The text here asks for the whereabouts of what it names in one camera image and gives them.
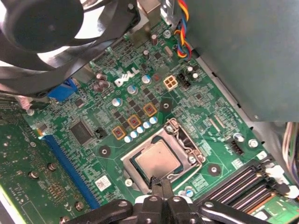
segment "wire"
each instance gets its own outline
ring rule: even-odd
[[[186,41],[186,32],[187,22],[189,21],[190,15],[185,0],[178,0],[178,4],[182,10],[182,20],[181,24],[178,26],[178,29],[174,31],[174,34],[178,35],[177,53],[178,57],[184,58],[186,61],[189,61],[192,56],[192,50],[190,44]]]
[[[201,165],[193,172],[190,174],[190,176],[188,176],[186,179],[184,179],[178,186],[176,186],[173,191],[176,191],[177,189],[179,189],[180,187],[182,187],[188,180],[190,180],[199,170],[201,169]]]

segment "white label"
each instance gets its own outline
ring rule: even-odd
[[[256,155],[259,160],[263,160],[267,157],[267,153],[265,151],[261,151],[259,154]]]
[[[97,187],[99,188],[99,190],[101,192],[111,186],[111,182],[109,181],[109,179],[106,175],[104,175],[100,179],[98,179],[95,182],[95,184],[97,185]]]
[[[268,218],[268,217],[266,216],[266,214],[263,213],[262,211],[256,213],[254,216],[255,216],[256,218],[261,219],[261,220],[266,220],[266,219]]]
[[[232,165],[234,166],[235,169],[239,169],[241,166],[244,165],[244,163],[238,158],[232,161]]]

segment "capacitor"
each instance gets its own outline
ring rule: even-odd
[[[76,202],[76,203],[75,203],[75,209],[76,209],[77,211],[82,211],[83,208],[84,208],[84,204],[83,204],[82,202]]]
[[[138,89],[136,88],[136,86],[130,85],[130,86],[127,87],[127,91],[128,91],[129,94],[135,95],[135,94],[137,94]]]
[[[48,164],[48,169],[54,172],[57,169],[56,163],[49,163]]]
[[[114,98],[112,100],[112,105],[115,107],[121,106],[122,105],[122,99],[120,98]]]
[[[151,44],[152,44],[152,45],[156,46],[156,45],[158,44],[158,37],[157,37],[156,34],[153,34],[153,35],[150,37],[150,39],[151,39]]]
[[[192,74],[192,77],[193,77],[194,79],[197,79],[197,78],[198,78],[198,74],[197,74],[197,73],[193,73],[193,74]]]
[[[130,136],[126,136],[124,140],[126,143],[130,143],[133,139]]]
[[[130,133],[130,136],[131,136],[133,139],[137,138],[138,135],[139,135],[139,134],[138,134],[137,131],[132,131],[132,132]]]
[[[143,51],[143,56],[145,57],[146,60],[149,60],[150,58],[150,52],[148,50]]]
[[[148,129],[148,128],[151,127],[151,123],[148,122],[148,121],[145,121],[145,122],[143,123],[143,127],[144,127],[145,129]]]
[[[241,133],[234,133],[233,138],[237,142],[244,142],[245,138]]]
[[[185,187],[185,192],[186,192],[187,197],[193,197],[193,195],[194,195],[194,190],[193,190],[193,187],[191,187],[191,186]]]
[[[139,133],[139,134],[142,134],[144,132],[144,127],[140,126],[136,129],[136,131]]]
[[[158,122],[158,118],[157,118],[157,117],[151,117],[151,118],[149,119],[149,122],[150,122],[152,125],[154,125],[154,124],[156,124],[156,123]]]
[[[96,75],[96,78],[97,78],[98,80],[104,80],[104,81],[107,81],[107,79],[108,79],[108,77],[107,77],[106,75],[102,74],[102,73],[98,73],[98,74]]]
[[[188,66],[187,72],[188,72],[188,75],[192,75],[193,74],[193,67]]]
[[[104,81],[104,80],[100,80],[99,81],[99,87],[103,88],[103,89],[108,89],[110,87],[110,82]]]
[[[104,88],[100,87],[98,84],[93,86],[93,90],[96,92],[103,92]]]
[[[186,192],[184,190],[180,190],[178,192],[178,196],[186,196]]]
[[[39,174],[38,174],[38,172],[36,172],[36,171],[31,171],[31,172],[29,172],[29,177],[30,178],[32,178],[32,179],[37,179],[38,177],[39,177]]]
[[[150,83],[151,83],[151,78],[150,78],[149,75],[144,75],[144,76],[142,76],[141,81],[142,81],[144,84],[150,84]]]

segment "motherboard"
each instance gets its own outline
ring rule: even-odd
[[[275,224],[295,219],[299,204],[285,190],[292,184],[273,178],[276,162],[253,127],[195,58],[177,57],[166,23],[151,33],[155,38],[138,48],[125,36],[92,60],[94,78],[74,78],[78,91],[63,102],[0,126],[1,144],[7,142],[0,169],[8,172],[1,171],[1,186],[26,223],[56,223],[120,198],[134,203],[150,193],[153,176],[169,179],[176,195],[194,203],[217,200]],[[32,171],[38,181],[28,177]],[[34,192],[26,191],[27,181]],[[50,195],[55,184],[58,197]],[[64,206],[78,202],[84,210]]]

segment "solid capacitor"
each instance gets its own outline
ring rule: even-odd
[[[107,81],[107,79],[108,79],[108,77],[106,75],[102,74],[102,73],[98,73],[96,78],[98,80],[104,80],[104,81]]]
[[[131,136],[133,139],[135,139],[135,138],[138,137],[138,132],[137,132],[137,131],[132,131],[131,134],[130,134],[130,136]]]
[[[149,75],[144,75],[144,76],[142,76],[141,81],[142,81],[144,84],[150,84],[150,83],[151,83],[151,78],[150,78]]]
[[[151,44],[152,44],[152,45],[156,46],[156,45],[158,44],[158,37],[157,37],[156,34],[153,34],[153,35],[150,37],[150,39],[151,39]]]
[[[149,60],[150,58],[150,52],[148,50],[143,51],[143,56],[145,57],[146,60]]]
[[[133,139],[130,136],[126,136],[124,140],[126,143],[130,143]]]
[[[139,134],[142,134],[144,132],[144,127],[140,126],[136,129],[136,131],[139,133]]]
[[[145,121],[145,122],[143,123],[143,127],[144,127],[145,129],[148,129],[148,128],[151,127],[151,123],[148,122],[148,121]]]
[[[129,94],[135,95],[135,94],[137,94],[138,89],[136,88],[136,86],[130,85],[130,86],[128,86],[127,91]]]
[[[112,100],[112,105],[115,107],[121,106],[122,105],[122,99],[120,98],[114,98]]]
[[[149,122],[150,122],[152,125],[154,125],[154,124],[156,124],[156,123],[158,122],[158,118],[157,118],[157,117],[151,117],[151,118],[149,119]]]

